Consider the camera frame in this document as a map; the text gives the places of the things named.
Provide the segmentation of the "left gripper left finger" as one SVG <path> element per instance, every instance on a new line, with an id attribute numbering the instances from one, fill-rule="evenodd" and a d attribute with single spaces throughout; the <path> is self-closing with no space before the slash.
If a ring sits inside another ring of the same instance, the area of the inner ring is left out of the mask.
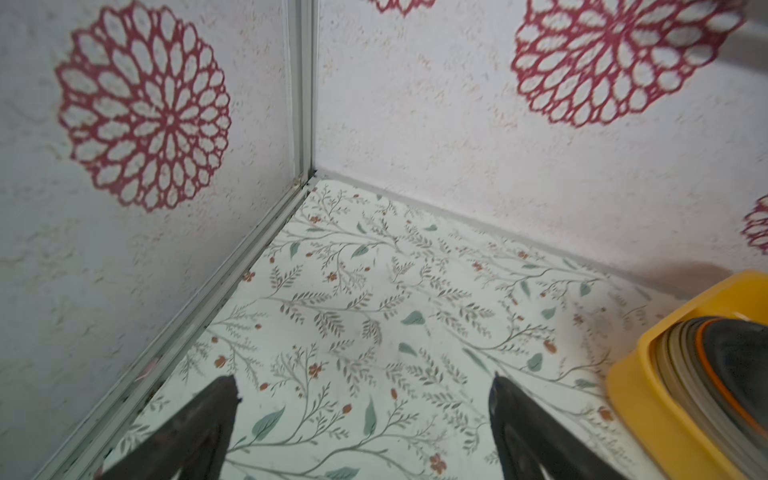
<path id="1" fill-rule="evenodd" d="M 101 478 L 218 479 L 239 403 L 235 378 L 215 379 Z"/>

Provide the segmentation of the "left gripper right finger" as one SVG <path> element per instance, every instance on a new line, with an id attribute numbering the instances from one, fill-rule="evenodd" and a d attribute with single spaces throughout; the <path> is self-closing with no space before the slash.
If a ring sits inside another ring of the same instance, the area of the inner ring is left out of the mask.
<path id="1" fill-rule="evenodd" d="M 489 416 L 505 479 L 622 479 L 510 379 L 497 375 Z"/>

